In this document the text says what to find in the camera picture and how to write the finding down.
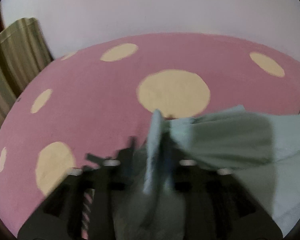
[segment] brown curtain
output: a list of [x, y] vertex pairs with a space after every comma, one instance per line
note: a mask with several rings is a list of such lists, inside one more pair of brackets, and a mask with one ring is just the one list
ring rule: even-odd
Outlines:
[[0, 33], [0, 127], [16, 98], [51, 61], [37, 19], [22, 18]]

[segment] pink surface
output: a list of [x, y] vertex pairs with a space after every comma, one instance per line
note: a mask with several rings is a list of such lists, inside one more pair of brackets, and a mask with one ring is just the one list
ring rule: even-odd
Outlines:
[[[130, 57], [114, 62], [101, 55], [122, 43], [138, 45]], [[274, 59], [285, 77], [272, 76], [255, 64], [250, 52]], [[71, 148], [77, 167], [87, 152], [110, 156], [135, 135], [142, 143], [151, 113], [138, 102], [142, 79], [165, 69], [198, 74], [211, 92], [201, 113], [243, 105], [248, 111], [297, 114], [300, 109], [300, 62], [274, 49], [226, 36], [148, 34], [126, 37], [80, 50], [69, 59], [55, 60], [26, 88], [0, 130], [0, 154], [7, 148], [0, 173], [0, 217], [17, 234], [43, 199], [35, 181], [39, 152], [62, 141]], [[36, 114], [37, 96], [53, 89]]]

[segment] garment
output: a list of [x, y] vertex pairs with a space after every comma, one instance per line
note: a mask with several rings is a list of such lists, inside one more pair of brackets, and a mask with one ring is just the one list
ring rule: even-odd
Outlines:
[[135, 153], [134, 186], [117, 198], [121, 205], [114, 209], [115, 223], [124, 221], [130, 239], [138, 239], [136, 232], [145, 239], [183, 236], [185, 202], [173, 190], [169, 169], [158, 156], [165, 132], [201, 168], [231, 170], [284, 236], [300, 218], [300, 115], [249, 113], [238, 106], [165, 121], [156, 110], [146, 146]]

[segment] small yellow dot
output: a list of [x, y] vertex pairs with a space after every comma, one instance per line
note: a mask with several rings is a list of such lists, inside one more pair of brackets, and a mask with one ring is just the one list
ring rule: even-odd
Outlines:
[[65, 55], [61, 60], [68, 59], [68, 58], [72, 57], [72, 56], [73, 56], [74, 54], [76, 54], [76, 53], [77, 53], [77, 51], [71, 52], [71, 53]]
[[257, 52], [251, 52], [250, 58], [264, 71], [276, 77], [284, 77], [283, 68], [272, 58]]
[[47, 196], [65, 176], [69, 168], [75, 167], [74, 156], [68, 145], [54, 142], [39, 153], [35, 178], [38, 188]]
[[47, 89], [44, 92], [42, 92], [34, 101], [32, 104], [30, 112], [32, 114], [38, 112], [41, 107], [43, 107], [46, 102], [49, 100], [52, 94], [52, 89]]
[[195, 73], [164, 70], [147, 76], [137, 89], [147, 110], [159, 109], [164, 117], [190, 117], [202, 112], [210, 101], [207, 84]]
[[2, 149], [1, 155], [0, 155], [0, 172], [3, 171], [4, 164], [6, 162], [6, 158], [7, 158], [7, 149], [6, 149], [6, 147], [4, 147]]
[[132, 43], [124, 43], [108, 49], [100, 58], [102, 61], [111, 62], [129, 57], [138, 50], [138, 46]]

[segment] wall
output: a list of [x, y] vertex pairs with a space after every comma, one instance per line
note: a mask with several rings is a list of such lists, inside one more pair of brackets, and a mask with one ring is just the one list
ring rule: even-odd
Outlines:
[[55, 57], [128, 35], [217, 33], [300, 61], [299, 0], [2, 0], [8, 25], [37, 17]]

